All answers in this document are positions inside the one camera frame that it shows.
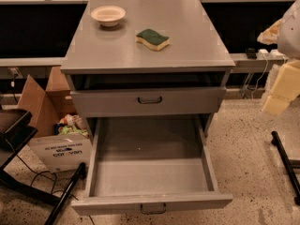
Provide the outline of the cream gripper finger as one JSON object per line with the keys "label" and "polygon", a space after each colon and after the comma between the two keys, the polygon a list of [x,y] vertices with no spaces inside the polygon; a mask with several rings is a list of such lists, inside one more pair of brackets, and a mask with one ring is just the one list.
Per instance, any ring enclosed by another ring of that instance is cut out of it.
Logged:
{"label": "cream gripper finger", "polygon": [[291,102],[300,95],[300,61],[292,60],[279,68],[277,77],[262,111],[270,115],[283,113]]}

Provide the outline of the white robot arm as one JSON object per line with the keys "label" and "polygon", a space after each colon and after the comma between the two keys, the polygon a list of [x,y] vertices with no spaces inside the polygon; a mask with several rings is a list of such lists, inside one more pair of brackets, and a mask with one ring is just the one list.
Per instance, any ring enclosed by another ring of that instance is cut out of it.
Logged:
{"label": "white robot arm", "polygon": [[277,44],[278,51],[288,58],[279,68],[262,106],[264,113],[279,115],[300,95],[300,0],[261,32],[257,40],[262,44]]}

